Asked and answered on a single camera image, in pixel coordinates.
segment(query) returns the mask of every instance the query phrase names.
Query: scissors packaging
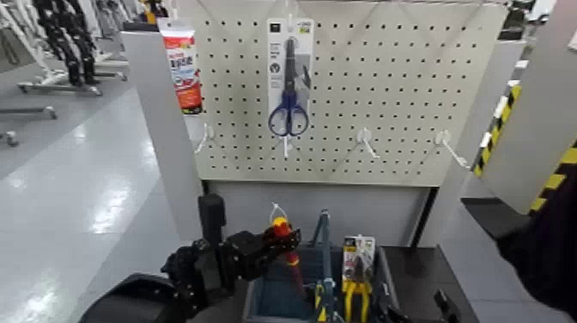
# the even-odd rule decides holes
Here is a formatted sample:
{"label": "scissors packaging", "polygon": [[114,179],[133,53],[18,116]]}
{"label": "scissors packaging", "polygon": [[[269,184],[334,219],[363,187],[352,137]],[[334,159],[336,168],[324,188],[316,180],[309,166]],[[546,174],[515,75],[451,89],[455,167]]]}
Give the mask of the scissors packaging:
{"label": "scissors packaging", "polygon": [[298,136],[308,127],[314,21],[270,18],[267,28],[269,128]]}

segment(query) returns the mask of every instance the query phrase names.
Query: blue scissors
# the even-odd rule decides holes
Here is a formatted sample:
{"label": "blue scissors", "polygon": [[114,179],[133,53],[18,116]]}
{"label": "blue scissors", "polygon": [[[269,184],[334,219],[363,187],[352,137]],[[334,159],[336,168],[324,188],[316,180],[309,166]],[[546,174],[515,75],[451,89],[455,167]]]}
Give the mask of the blue scissors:
{"label": "blue scissors", "polygon": [[308,128],[308,115],[299,104],[295,90],[295,40],[287,40],[285,58],[284,89],[281,104],[269,116],[269,129],[280,137],[299,136]]}

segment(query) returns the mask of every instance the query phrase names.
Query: yellow and black stripe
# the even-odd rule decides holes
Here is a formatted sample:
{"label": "yellow and black stripe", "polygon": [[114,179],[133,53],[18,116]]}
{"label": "yellow and black stripe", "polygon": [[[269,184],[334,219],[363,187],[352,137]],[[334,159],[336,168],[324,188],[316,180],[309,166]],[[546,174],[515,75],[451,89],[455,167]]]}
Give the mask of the yellow and black stripe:
{"label": "yellow and black stripe", "polygon": [[489,127],[489,131],[485,133],[485,136],[481,142],[481,147],[479,147],[479,152],[477,153],[477,158],[471,168],[477,177],[481,177],[483,174],[483,169],[489,162],[491,158],[491,153],[499,141],[499,137],[503,132],[503,127],[508,122],[511,117],[511,112],[515,102],[519,99],[521,95],[521,86],[515,85],[511,88],[511,92],[508,97],[503,97],[499,103],[499,106],[495,110],[493,116],[493,121]]}
{"label": "yellow and black stripe", "polygon": [[530,213],[539,212],[541,208],[547,203],[547,200],[555,194],[555,191],[563,181],[567,178],[567,174],[571,171],[571,168],[577,167],[577,140],[573,143],[573,146],[569,148],[561,160],[559,161],[559,166],[555,172],[549,177],[545,186],[539,196],[533,201],[531,205]]}

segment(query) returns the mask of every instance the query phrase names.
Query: white pegboard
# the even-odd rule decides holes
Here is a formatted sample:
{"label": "white pegboard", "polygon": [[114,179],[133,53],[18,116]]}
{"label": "white pegboard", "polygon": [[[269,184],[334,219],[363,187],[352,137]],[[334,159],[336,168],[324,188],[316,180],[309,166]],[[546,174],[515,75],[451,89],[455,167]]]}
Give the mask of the white pegboard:
{"label": "white pegboard", "polygon": [[[267,126],[266,19],[283,1],[196,0],[207,122],[206,180],[439,186],[507,13],[497,3],[299,2],[315,20],[310,128],[289,158]],[[355,142],[367,127],[373,159]]]}

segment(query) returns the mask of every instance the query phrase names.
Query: screwdriver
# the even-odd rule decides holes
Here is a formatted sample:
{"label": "screwdriver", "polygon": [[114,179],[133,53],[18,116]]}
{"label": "screwdriver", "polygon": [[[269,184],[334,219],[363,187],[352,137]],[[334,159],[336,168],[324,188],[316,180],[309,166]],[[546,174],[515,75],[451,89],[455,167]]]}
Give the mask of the screwdriver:
{"label": "screwdriver", "polygon": [[[287,236],[292,232],[289,221],[284,216],[277,216],[272,221],[272,228],[277,237]],[[305,289],[302,282],[301,267],[299,266],[299,255],[296,251],[286,253],[287,265],[291,268],[295,278],[296,286],[302,295],[305,295]]]}

